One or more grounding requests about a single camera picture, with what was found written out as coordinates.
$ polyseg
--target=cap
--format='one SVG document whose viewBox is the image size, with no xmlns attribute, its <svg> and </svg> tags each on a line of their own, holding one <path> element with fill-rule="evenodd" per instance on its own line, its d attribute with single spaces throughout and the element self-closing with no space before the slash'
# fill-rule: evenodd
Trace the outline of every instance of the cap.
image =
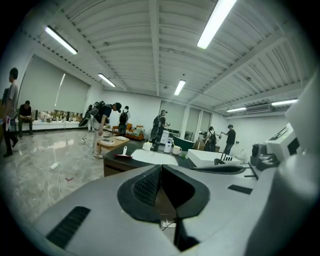
<svg viewBox="0 0 320 256">
<path fill-rule="evenodd" d="M 119 112 L 119 113 L 121 113 L 121 104 L 119 103 L 119 102 L 116 102 L 115 103 L 115 106 L 116 106 L 116 110 Z"/>
</svg>

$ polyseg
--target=wooden table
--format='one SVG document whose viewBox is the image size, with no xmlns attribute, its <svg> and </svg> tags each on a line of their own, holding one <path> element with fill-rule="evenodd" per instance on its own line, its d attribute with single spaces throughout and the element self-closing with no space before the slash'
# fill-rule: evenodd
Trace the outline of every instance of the wooden table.
<svg viewBox="0 0 320 256">
<path fill-rule="evenodd" d="M 109 141 L 113 141 L 114 143 L 111 145 L 107 145 L 104 144 L 103 142 L 101 142 L 101 140 L 97 141 L 97 146 L 98 146 L 98 155 L 101 154 L 101 148 L 107 149 L 107 150 L 114 150 L 120 146 L 122 146 L 123 144 L 127 143 L 130 141 L 130 139 L 125 138 L 125 140 L 118 140 L 116 136 L 114 137 L 109 137 L 107 138 Z"/>
</svg>

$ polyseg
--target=cup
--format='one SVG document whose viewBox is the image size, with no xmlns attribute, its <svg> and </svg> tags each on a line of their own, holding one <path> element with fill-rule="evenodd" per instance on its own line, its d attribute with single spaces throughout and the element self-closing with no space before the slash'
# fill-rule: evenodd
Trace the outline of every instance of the cup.
<svg viewBox="0 0 320 256">
<path fill-rule="evenodd" d="M 173 146 L 172 154 L 174 155 L 179 155 L 180 152 L 182 151 L 182 148 L 179 146 Z"/>
</svg>

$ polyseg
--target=marble floor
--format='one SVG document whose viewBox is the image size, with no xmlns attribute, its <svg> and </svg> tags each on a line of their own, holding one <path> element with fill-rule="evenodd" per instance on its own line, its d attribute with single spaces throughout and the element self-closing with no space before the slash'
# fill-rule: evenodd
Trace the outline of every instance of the marble floor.
<svg viewBox="0 0 320 256">
<path fill-rule="evenodd" d="M 84 136 L 86 145 L 80 145 Z M 26 133 L 8 158 L 2 157 L 6 151 L 2 140 L 0 189 L 9 209 L 32 223 L 50 204 L 103 177 L 103 159 L 95 158 L 89 148 L 93 136 L 85 129 L 36 132 L 34 137 Z M 59 165 L 50 170 L 55 162 Z"/>
</svg>

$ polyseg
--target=shoe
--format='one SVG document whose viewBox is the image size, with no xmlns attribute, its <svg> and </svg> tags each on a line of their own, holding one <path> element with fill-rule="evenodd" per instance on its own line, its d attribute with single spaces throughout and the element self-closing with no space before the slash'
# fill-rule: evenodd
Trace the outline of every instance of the shoe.
<svg viewBox="0 0 320 256">
<path fill-rule="evenodd" d="M 5 154 L 3 155 L 3 157 L 4 157 L 4 158 L 7 158 L 7 157 L 10 157 L 10 156 L 12 156 L 12 155 L 13 155 L 12 152 L 7 152 L 7 153 L 5 153 Z"/>
<path fill-rule="evenodd" d="M 15 142 L 13 142 L 13 144 L 12 144 L 12 147 L 14 148 L 15 147 L 15 145 L 18 143 L 18 139 L 16 139 L 16 141 Z"/>
</svg>

